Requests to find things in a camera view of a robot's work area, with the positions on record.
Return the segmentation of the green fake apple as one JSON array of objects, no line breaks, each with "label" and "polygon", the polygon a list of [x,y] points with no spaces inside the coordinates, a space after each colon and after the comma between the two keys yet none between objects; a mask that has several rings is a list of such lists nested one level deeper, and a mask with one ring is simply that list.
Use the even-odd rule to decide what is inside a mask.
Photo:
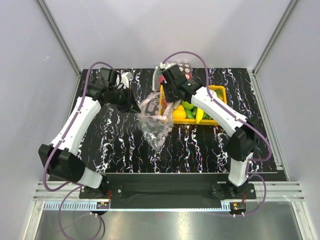
[{"label": "green fake apple", "polygon": [[192,103],[187,101],[182,101],[181,104],[186,110],[192,110],[195,107]]}]

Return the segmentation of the yellow fake pear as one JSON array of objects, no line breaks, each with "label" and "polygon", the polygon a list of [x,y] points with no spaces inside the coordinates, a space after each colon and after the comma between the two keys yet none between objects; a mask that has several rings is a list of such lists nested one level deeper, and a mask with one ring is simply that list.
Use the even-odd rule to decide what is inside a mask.
[{"label": "yellow fake pear", "polygon": [[179,105],[172,113],[174,119],[185,119],[187,117],[185,108]]}]

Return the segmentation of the yellow fake banana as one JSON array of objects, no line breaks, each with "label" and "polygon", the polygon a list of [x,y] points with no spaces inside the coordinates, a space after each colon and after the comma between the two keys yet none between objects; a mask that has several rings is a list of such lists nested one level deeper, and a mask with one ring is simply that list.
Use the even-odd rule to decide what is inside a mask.
[{"label": "yellow fake banana", "polygon": [[203,117],[204,117],[204,111],[198,107],[195,115],[196,124],[199,124],[202,121]]}]

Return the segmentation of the clear zip top bag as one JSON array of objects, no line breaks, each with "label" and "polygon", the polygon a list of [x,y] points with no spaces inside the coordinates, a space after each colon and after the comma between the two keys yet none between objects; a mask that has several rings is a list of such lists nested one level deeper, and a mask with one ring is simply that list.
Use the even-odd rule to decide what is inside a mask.
[{"label": "clear zip top bag", "polygon": [[162,92],[151,92],[138,106],[139,129],[149,146],[158,152],[172,131],[174,104],[167,103]]}]

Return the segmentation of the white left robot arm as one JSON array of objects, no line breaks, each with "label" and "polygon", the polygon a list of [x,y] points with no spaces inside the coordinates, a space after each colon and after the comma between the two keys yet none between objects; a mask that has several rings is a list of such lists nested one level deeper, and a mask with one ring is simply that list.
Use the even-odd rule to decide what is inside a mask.
[{"label": "white left robot arm", "polygon": [[102,67],[97,79],[85,80],[83,95],[80,96],[69,118],[50,144],[42,144],[38,154],[44,167],[43,179],[47,176],[74,183],[97,198],[108,193],[107,178],[86,167],[78,157],[80,143],[93,119],[105,104],[114,105],[122,113],[140,113],[131,87],[132,74],[119,73]]}]

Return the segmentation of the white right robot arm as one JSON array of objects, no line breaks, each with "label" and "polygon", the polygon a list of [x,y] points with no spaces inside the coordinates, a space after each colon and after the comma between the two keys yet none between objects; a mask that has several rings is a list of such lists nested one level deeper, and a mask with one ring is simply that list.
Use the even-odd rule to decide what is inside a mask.
[{"label": "white right robot arm", "polygon": [[226,152],[230,157],[230,170],[225,185],[226,193],[239,198],[248,183],[248,162],[258,145],[258,134],[252,130],[257,121],[247,119],[213,95],[204,81],[187,78],[177,64],[161,64],[164,81],[161,83],[168,103],[186,101],[204,110],[228,134]]}]

